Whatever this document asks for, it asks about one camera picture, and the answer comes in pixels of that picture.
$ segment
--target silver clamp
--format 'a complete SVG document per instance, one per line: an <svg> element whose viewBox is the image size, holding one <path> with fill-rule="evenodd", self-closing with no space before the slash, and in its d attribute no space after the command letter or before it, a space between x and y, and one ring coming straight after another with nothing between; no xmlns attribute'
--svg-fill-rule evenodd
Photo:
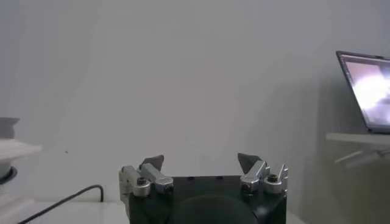
<svg viewBox="0 0 390 224"><path fill-rule="evenodd" d="M154 183L158 193L168 194L173 191L173 178L163 175L152 164L146 163L141 165L141 176Z"/></svg>
<svg viewBox="0 0 390 224"><path fill-rule="evenodd" d="M143 178L133 166L124 166L119 171L119 190L121 200L130 193L136 197L147 197L151 191L151 182Z"/></svg>
<svg viewBox="0 0 390 224"><path fill-rule="evenodd" d="M287 193L288 168L282 165L278 175L271 174L264 179L265 191L269 194Z"/></svg>
<svg viewBox="0 0 390 224"><path fill-rule="evenodd" d="M257 191L260 180L269 175L269 170L266 162L257 160L248 173L239 178L241 189L248 193Z"/></svg>

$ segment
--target black cable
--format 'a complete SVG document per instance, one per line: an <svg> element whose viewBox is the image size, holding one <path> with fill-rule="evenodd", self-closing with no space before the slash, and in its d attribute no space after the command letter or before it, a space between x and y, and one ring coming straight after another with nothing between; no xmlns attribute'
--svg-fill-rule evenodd
<svg viewBox="0 0 390 224"><path fill-rule="evenodd" d="M42 210L42 211L40 211L40 212L38 212L38 213L36 213L36 214L26 218L25 220L19 222L18 224L26 224L29 221L38 218L39 216L41 216L41 215L43 215L43 214L53 210L54 208L64 204L65 202L70 201L70 200L74 199L75 197L79 196L80 194L82 194L82 193L84 193L86 191L89 191L91 189L94 189L94 188L99 188L100 189L100 202L103 202L104 201L104 190L103 190L103 187L101 185L98 185L98 184L97 185L92 185L92 186L89 186L89 187L86 187L86 188L82 189L81 191L75 193L74 195L70 195L69 197L66 197L66 198L60 200L59 202L53 204L52 206L49 206L46 209L44 209L44 210Z"/></svg>

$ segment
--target white table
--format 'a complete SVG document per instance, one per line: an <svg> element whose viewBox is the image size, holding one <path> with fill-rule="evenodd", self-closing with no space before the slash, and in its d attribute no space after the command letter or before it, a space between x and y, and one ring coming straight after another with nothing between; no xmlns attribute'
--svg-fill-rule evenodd
<svg viewBox="0 0 390 224"><path fill-rule="evenodd" d="M14 220L22 221L30 215L41 211L52 205L54 202L35 202ZM31 221L31 224L128 224L124 205L121 202L67 202L55 208L45 215ZM295 215L287 213L287 224L304 224Z"/></svg>

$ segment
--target white object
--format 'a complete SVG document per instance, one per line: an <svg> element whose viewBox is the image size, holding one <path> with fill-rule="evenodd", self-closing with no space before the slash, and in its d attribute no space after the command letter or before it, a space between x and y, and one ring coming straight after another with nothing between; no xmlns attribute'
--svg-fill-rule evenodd
<svg viewBox="0 0 390 224"><path fill-rule="evenodd" d="M390 145L390 135L375 135L375 134L344 134L344 133L328 133L326 139L341 142L355 142L375 145Z"/></svg>
<svg viewBox="0 0 390 224"><path fill-rule="evenodd" d="M0 163L10 163L14 159L41 151L36 145L29 145L16 139L0 140ZM33 199L21 197L19 194L5 191L6 184L0 186L0 223L9 223L8 220L23 209L34 203Z"/></svg>
<svg viewBox="0 0 390 224"><path fill-rule="evenodd" d="M17 220L10 223L20 222L54 203L36 201L28 211L24 211ZM31 221L31 224L39 223L129 224L129 219L122 202L68 202ZM304 224L304 222L287 212L287 224Z"/></svg>
<svg viewBox="0 0 390 224"><path fill-rule="evenodd" d="M381 149L367 147L364 150L355 151L352 154L336 159L336 164L342 164L350 169L364 164L378 161L379 159L388 159L390 151L384 149L383 145L390 145L390 135L355 135L344 133L328 133L326 139L331 141L351 142L370 145L382 145Z"/></svg>
<svg viewBox="0 0 390 224"><path fill-rule="evenodd" d="M16 139L0 140L0 163L8 163L14 159L42 151L41 146L29 145Z"/></svg>

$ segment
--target laptop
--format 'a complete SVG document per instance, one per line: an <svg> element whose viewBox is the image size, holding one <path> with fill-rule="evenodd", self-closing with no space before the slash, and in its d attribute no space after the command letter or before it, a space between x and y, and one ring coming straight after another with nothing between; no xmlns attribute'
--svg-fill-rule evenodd
<svg viewBox="0 0 390 224"><path fill-rule="evenodd" d="M369 132L390 134L390 58L336 54Z"/></svg>

